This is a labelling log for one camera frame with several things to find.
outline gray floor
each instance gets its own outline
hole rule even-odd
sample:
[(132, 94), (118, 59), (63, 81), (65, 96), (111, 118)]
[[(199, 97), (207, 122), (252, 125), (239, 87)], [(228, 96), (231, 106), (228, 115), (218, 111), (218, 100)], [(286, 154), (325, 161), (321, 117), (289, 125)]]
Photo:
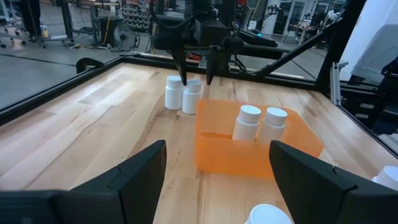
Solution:
[[(74, 29), (91, 25), (88, 9), (70, 6)], [(49, 28), (50, 35), (65, 33), (60, 7), (50, 4), (41, 4), (41, 22)], [(101, 16), (108, 15), (100, 11)], [(141, 34), (141, 44), (136, 51), (144, 52), (147, 34)], [(296, 48), (291, 39), (282, 42), (282, 37), (271, 36), (279, 43), (279, 47), (292, 50)], [(46, 42), (46, 49), (38, 43), (28, 42), (23, 46), (19, 40), (12, 45), (9, 39), (2, 39), (7, 48), (0, 49), (0, 108), (10, 105), (46, 88), (50, 88), (76, 75), (74, 65), (83, 57), (91, 57), (106, 62), (115, 58), (119, 53), (98, 49), (69, 49), (61, 42)], [(75, 43), (90, 46), (92, 37), (81, 34), (76, 37)], [(279, 68), (277, 72), (299, 75), (309, 80), (318, 76), (320, 67), (325, 58), (324, 50), (310, 49), (299, 55), (291, 62)], [(239, 56), (247, 68), (260, 69), (274, 62), (264, 58)]]

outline white bottle cap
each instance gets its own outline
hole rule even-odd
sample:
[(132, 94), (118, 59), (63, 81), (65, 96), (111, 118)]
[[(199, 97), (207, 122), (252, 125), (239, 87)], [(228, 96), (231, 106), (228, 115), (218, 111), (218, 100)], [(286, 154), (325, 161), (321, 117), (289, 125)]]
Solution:
[(171, 75), (167, 77), (167, 86), (169, 88), (181, 88), (182, 87), (182, 81), (181, 77), (176, 76), (176, 75)]
[(264, 117), (264, 122), (275, 126), (283, 126), (286, 122), (287, 113), (280, 108), (270, 107), (267, 109), (266, 116)]
[(373, 177), (373, 182), (398, 190), (398, 167), (385, 166), (379, 175)]
[(281, 209), (262, 204), (251, 210), (246, 224), (292, 224), (292, 221)]
[(241, 106), (238, 118), (246, 123), (255, 124), (259, 122), (261, 110), (251, 105)]
[(201, 81), (195, 79), (188, 80), (185, 89), (190, 93), (199, 93), (201, 89)]

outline orange container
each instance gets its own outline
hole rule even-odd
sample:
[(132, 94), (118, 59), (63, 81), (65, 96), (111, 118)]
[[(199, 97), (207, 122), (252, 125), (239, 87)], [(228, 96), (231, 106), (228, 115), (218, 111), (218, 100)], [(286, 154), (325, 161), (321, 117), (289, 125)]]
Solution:
[[(195, 126), (195, 163), (205, 172), (246, 175), (273, 179), (269, 162), (269, 144), (235, 141), (232, 133), (239, 109), (247, 103), (202, 99), (198, 102)], [(261, 109), (261, 122), (268, 106)], [(281, 141), (307, 154), (318, 157), (323, 143), (296, 112), (288, 114)]]

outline orange plastic bin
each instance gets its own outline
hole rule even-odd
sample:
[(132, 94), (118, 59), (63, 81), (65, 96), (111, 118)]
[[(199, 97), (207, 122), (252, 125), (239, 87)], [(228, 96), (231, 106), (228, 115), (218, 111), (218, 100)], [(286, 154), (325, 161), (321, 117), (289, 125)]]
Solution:
[[(198, 102), (195, 126), (195, 163), (205, 172), (246, 175), (273, 179), (269, 162), (269, 144), (234, 141), (232, 133), (243, 104), (222, 100), (202, 99)], [(266, 105), (261, 109), (261, 121)], [(307, 154), (318, 157), (323, 143), (295, 111), (283, 108), (287, 114), (281, 141)]]

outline fan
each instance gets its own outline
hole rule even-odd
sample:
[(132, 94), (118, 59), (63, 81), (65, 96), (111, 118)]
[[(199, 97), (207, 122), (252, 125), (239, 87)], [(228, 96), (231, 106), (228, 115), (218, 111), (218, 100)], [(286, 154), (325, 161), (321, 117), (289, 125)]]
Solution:
[(134, 50), (139, 46), (141, 41), (139, 34), (125, 24), (118, 25), (114, 29), (113, 39), (115, 47), (120, 51)]

